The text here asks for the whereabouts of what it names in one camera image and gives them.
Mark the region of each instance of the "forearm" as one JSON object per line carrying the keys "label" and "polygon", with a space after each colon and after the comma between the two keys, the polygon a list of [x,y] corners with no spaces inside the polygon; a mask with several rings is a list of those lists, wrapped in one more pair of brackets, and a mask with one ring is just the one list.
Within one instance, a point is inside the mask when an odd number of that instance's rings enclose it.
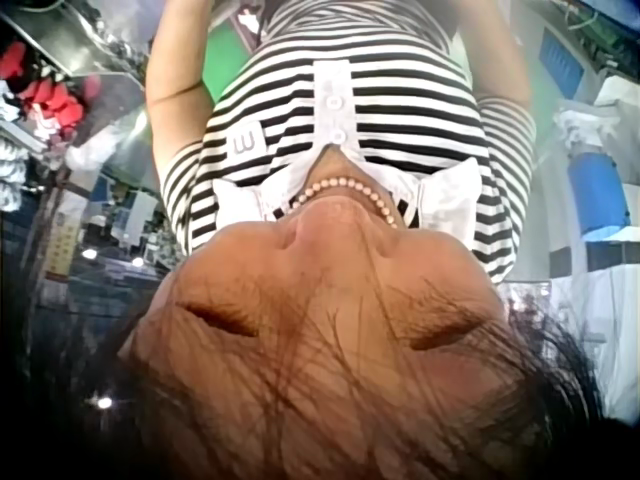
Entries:
{"label": "forearm", "polygon": [[214,0],[167,0],[147,69],[149,106],[202,85],[213,4]]}
{"label": "forearm", "polygon": [[531,101],[527,66],[496,0],[453,0],[469,55],[474,91],[523,106]]}

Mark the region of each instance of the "person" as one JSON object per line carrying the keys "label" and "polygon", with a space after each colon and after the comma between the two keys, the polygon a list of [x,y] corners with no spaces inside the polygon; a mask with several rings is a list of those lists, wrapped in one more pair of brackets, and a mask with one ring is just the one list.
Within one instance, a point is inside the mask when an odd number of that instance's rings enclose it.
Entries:
{"label": "person", "polygon": [[[607,419],[589,362],[559,329],[511,330],[495,289],[516,258],[535,126],[493,0],[268,1],[261,46],[215,106],[201,80],[212,6],[167,1],[147,74],[188,258],[81,374],[47,373],[70,346],[22,352],[41,368],[15,390],[39,406],[44,379],[75,415],[36,408],[20,438],[38,432],[104,478],[608,465],[633,431]],[[450,57],[452,18],[473,87]]]}

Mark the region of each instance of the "green object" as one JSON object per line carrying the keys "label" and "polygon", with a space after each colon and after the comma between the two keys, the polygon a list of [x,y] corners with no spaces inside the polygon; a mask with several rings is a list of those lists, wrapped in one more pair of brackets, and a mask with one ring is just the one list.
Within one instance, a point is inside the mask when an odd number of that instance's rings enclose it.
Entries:
{"label": "green object", "polygon": [[209,34],[202,78],[214,101],[218,101],[249,60],[242,39],[228,20]]}

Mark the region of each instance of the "striped sleeve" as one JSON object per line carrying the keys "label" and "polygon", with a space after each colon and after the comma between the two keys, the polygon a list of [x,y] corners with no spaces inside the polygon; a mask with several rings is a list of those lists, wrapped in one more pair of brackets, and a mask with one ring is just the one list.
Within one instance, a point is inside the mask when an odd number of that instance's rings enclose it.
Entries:
{"label": "striped sleeve", "polygon": [[173,233],[185,254],[190,254],[192,248],[190,219],[201,153],[202,142],[188,145],[159,172],[165,210]]}
{"label": "striped sleeve", "polygon": [[504,280],[516,261],[524,227],[536,139],[533,117],[518,104],[503,98],[486,97],[478,101],[481,121],[489,146],[492,177],[501,210],[508,225],[508,248],[504,235],[499,247],[499,265],[492,265],[494,282]]}

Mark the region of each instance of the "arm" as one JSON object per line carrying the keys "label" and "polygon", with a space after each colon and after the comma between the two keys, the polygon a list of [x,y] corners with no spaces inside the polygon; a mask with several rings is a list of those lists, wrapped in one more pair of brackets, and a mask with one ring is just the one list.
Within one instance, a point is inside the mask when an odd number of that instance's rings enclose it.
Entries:
{"label": "arm", "polygon": [[511,100],[523,107],[531,102],[525,60],[496,0],[453,0],[478,97]]}
{"label": "arm", "polygon": [[213,110],[202,83],[213,4],[214,0],[167,0],[160,21],[146,82],[159,172],[180,149],[202,140]]}

